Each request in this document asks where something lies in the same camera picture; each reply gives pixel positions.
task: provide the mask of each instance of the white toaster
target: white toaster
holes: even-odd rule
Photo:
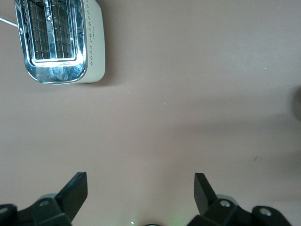
[[[15,0],[25,67],[46,84],[91,83],[105,72],[103,17],[95,0]]]

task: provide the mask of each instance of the screw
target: screw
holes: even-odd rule
[[[7,208],[7,207],[4,207],[4,208],[0,209],[0,214],[1,214],[1,213],[5,213],[6,211],[8,211],[8,208]]]
[[[230,203],[227,201],[227,200],[222,200],[220,202],[220,204],[223,206],[223,207],[230,207]]]
[[[261,214],[263,214],[265,216],[268,216],[268,217],[272,215],[271,211],[269,211],[266,208],[261,208],[259,211],[260,211]]]
[[[47,200],[43,200],[40,202],[40,206],[46,206],[48,204],[49,204],[49,202]]]

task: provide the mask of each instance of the black metal bracket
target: black metal bracket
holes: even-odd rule
[[[205,175],[196,173],[194,199],[200,215],[187,226],[292,226],[276,209],[256,206],[252,213],[227,199],[218,199]]]
[[[54,198],[42,198],[21,211],[13,204],[0,205],[0,226],[71,226],[87,192],[87,174],[79,172]]]

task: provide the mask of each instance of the toaster wire grid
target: toaster wire grid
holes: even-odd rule
[[[48,30],[43,1],[29,0],[30,22],[34,56],[37,60],[49,59]],[[52,0],[53,31],[55,35],[56,58],[71,58],[72,46],[68,21],[67,0]]]

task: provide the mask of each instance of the white cable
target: white cable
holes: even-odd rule
[[[15,24],[15,23],[13,23],[13,22],[10,22],[9,20],[3,19],[3,18],[1,18],[1,17],[0,17],[0,20],[2,20],[3,22],[5,22],[5,23],[7,23],[7,24],[10,24],[10,25],[13,25],[13,26],[15,26],[15,27],[18,27],[17,24]]]

